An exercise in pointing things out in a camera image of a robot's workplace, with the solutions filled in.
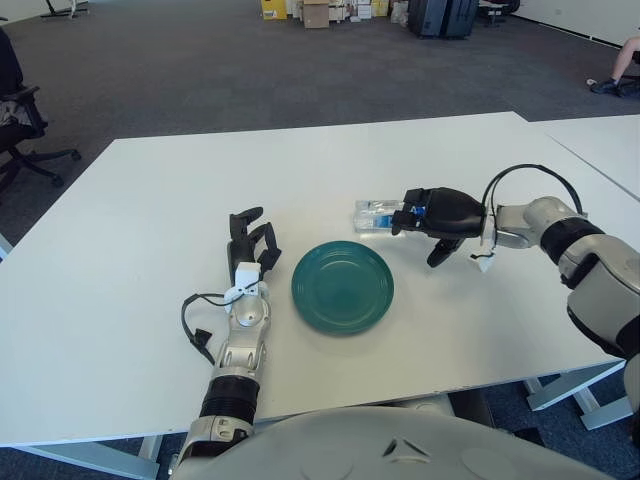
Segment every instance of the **blue label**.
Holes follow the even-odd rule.
[[[376,217],[374,221],[374,226],[376,228],[391,228],[391,218],[393,215],[384,215],[380,217]]]

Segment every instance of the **office chair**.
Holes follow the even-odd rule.
[[[21,168],[49,177],[54,187],[61,187],[64,184],[64,180],[60,175],[40,168],[35,163],[67,155],[71,156],[73,160],[80,160],[81,158],[77,150],[63,150],[44,154],[31,152],[26,155],[18,150],[17,145],[23,140],[44,136],[47,122],[40,116],[33,96],[38,90],[39,87],[25,87],[22,85],[20,64],[9,37],[0,28],[0,103],[16,102],[25,109],[31,123],[31,125],[23,125],[16,121],[0,126],[0,154],[8,152],[12,157],[11,160],[0,167],[0,173],[4,173],[0,180],[0,192],[13,182]]]
[[[634,53],[633,59],[638,65],[640,65],[640,52]],[[620,83],[618,85],[618,95],[620,95],[621,97],[640,98],[640,75],[623,75],[622,79],[631,81]]]

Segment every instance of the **plastic water bottle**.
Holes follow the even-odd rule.
[[[391,232],[393,212],[402,210],[402,200],[358,200],[353,215],[353,226],[358,233]],[[412,212],[422,216],[424,207],[413,207]]]

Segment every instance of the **green ceramic plate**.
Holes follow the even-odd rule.
[[[372,327],[393,299],[393,277],[376,252],[329,242],[308,252],[293,272],[293,301],[318,330],[349,335]]]

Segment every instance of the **gray carpet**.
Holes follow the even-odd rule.
[[[24,150],[78,148],[80,163],[49,164],[67,185],[121,137],[504,110],[530,121],[640,113],[637,100],[585,86],[607,77],[614,49],[517,18],[478,24],[468,40],[418,40],[386,19],[317,31],[264,22],[257,0],[114,0],[74,21],[36,18],[6,31],[51,119],[48,135]],[[0,232],[19,241],[62,191],[21,172],[0,195]],[[619,376],[607,382],[605,395],[621,392]],[[587,433],[571,400],[533,414],[516,385],[488,395],[505,428],[538,426],[551,448],[619,478],[640,468],[625,422]],[[165,438],[163,465],[181,440]],[[135,451],[139,441],[116,444]],[[4,449],[0,478],[112,477]]]

